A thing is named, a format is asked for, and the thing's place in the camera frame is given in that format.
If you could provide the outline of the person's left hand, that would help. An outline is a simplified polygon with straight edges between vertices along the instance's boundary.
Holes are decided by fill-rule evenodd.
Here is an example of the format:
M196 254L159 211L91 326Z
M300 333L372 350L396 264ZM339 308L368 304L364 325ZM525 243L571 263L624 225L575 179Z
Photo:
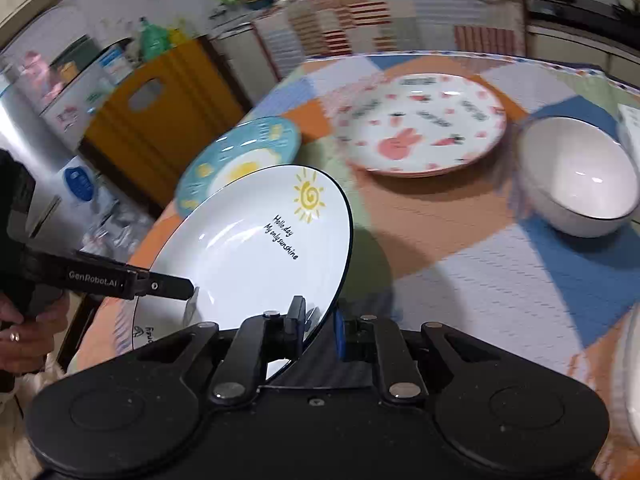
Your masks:
M1 296L1 321L10 323L1 331L1 369L12 375L35 373L54 350L54 337L67 327L70 295L63 292L33 321L25 321L6 296Z

